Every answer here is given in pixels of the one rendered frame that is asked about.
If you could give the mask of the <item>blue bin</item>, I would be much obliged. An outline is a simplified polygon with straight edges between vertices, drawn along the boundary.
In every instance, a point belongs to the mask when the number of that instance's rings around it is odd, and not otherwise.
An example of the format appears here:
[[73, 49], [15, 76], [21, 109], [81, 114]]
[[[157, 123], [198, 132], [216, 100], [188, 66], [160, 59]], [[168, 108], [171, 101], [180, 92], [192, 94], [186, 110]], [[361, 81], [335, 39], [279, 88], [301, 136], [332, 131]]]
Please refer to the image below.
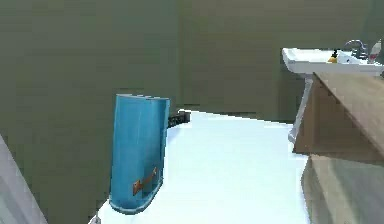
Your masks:
[[117, 212], [144, 211], [163, 184], [170, 100], [116, 96], [109, 204]]

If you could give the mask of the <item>brown wooden cabinet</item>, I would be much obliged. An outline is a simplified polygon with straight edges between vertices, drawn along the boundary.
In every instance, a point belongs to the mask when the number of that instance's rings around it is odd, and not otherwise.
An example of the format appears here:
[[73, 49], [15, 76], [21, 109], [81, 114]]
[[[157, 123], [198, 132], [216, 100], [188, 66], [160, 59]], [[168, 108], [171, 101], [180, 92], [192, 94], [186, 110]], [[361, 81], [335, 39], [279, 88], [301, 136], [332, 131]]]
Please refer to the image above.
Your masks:
[[384, 224], [384, 78], [313, 74], [293, 152], [310, 224]]

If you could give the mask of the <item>grey sink faucet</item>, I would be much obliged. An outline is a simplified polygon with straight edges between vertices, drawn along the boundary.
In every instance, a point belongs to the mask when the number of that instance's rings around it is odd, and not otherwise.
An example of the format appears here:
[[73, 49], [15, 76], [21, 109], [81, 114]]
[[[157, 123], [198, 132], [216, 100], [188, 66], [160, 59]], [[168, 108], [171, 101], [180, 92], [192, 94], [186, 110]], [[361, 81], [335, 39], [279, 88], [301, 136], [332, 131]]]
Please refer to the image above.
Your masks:
[[353, 39], [344, 44], [345, 48], [351, 48], [352, 56], [357, 59], [366, 60], [368, 58], [367, 45], [361, 40]]

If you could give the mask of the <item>white bottle with red label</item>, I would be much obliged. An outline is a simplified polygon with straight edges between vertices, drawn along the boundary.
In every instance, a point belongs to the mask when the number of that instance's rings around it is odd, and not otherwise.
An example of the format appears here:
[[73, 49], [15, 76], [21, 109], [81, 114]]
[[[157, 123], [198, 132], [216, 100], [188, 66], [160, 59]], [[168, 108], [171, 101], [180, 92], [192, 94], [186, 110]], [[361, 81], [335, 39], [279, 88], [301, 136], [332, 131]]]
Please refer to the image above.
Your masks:
[[370, 51], [370, 53], [369, 53], [369, 57], [368, 57], [368, 63], [369, 63], [369, 64], [373, 64], [373, 63], [376, 61], [376, 59], [377, 59], [379, 53], [381, 52], [381, 43], [382, 43], [382, 40], [379, 39], [379, 40], [372, 46], [372, 49], [371, 49], [371, 51]]

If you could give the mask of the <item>grey white panel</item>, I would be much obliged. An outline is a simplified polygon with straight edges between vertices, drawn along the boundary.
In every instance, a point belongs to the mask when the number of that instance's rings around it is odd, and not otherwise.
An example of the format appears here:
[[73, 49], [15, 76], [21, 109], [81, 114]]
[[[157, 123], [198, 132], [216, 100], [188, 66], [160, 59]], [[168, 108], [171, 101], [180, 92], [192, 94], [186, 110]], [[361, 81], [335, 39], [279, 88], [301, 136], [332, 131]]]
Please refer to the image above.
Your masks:
[[48, 224], [1, 135], [0, 224]]

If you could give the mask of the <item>white pedestal sink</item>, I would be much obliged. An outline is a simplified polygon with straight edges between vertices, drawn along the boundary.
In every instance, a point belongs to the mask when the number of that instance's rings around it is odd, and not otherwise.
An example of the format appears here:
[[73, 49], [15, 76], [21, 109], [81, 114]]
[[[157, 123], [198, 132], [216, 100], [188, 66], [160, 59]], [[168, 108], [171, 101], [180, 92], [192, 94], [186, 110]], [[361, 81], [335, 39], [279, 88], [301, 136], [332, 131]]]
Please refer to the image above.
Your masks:
[[363, 74], [380, 76], [384, 73], [384, 64], [368, 60], [357, 59], [352, 51], [338, 49], [337, 63], [329, 63], [334, 50], [283, 48], [282, 57], [287, 69], [298, 74], [305, 81], [305, 88], [294, 125], [288, 135], [290, 142], [296, 141], [296, 136], [303, 118], [308, 97], [312, 89], [314, 73]]

